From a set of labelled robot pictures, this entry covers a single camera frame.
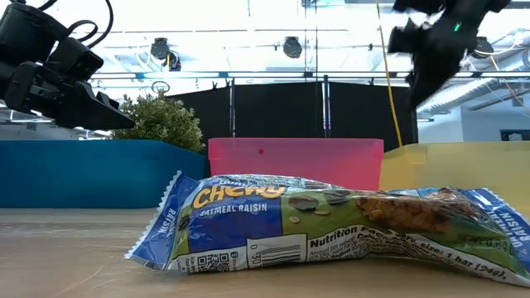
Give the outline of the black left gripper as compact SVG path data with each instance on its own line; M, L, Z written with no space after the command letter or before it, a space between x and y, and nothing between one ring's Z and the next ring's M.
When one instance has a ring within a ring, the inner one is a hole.
M135 122L107 94L87 81L57 74L33 62L1 63L1 99L13 110L39 112L67 128L129 129Z

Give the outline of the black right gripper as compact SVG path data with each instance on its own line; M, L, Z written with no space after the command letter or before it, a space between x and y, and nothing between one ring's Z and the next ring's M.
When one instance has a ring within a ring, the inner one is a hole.
M467 50L476 46L479 26L486 11L445 10L430 26L417 28L419 42L412 55L407 108L415 111L460 69Z

